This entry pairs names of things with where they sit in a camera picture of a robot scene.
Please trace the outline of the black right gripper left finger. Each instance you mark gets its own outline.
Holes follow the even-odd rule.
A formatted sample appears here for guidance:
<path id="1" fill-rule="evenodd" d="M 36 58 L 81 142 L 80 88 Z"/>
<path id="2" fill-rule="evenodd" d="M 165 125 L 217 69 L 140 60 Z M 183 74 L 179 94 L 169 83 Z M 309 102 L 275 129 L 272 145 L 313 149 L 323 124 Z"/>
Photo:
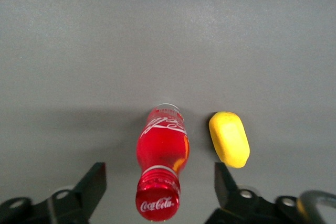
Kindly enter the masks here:
<path id="1" fill-rule="evenodd" d="M 106 164 L 97 162 L 74 188 L 58 190 L 38 204 L 28 197 L 1 203 L 1 223 L 89 223 L 106 188 Z"/>

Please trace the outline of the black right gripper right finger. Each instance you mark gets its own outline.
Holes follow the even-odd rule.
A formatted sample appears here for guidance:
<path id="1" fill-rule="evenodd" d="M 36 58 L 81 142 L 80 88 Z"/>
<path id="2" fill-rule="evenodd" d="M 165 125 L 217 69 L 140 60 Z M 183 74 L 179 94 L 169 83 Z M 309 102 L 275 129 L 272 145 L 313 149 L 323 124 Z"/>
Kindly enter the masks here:
<path id="1" fill-rule="evenodd" d="M 214 165 L 214 188 L 219 208 L 206 223 L 310 223 L 297 197 L 279 196 L 269 202 L 251 189 L 238 187 L 224 163 Z"/>

